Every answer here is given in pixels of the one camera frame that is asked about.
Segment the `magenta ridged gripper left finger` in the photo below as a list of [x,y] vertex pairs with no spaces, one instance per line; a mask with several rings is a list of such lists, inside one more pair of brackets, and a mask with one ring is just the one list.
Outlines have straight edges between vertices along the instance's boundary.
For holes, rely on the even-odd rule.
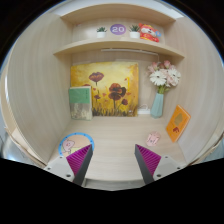
[[76,185],[81,186],[83,184],[92,155],[92,145],[87,145],[66,157],[67,162],[74,173],[73,182]]

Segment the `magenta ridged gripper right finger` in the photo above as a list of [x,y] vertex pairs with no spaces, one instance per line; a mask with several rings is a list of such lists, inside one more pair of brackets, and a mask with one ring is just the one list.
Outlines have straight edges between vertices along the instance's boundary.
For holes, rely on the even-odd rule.
[[135,157],[139,165],[144,183],[152,183],[154,181],[153,175],[161,160],[161,156],[143,146],[136,144]]

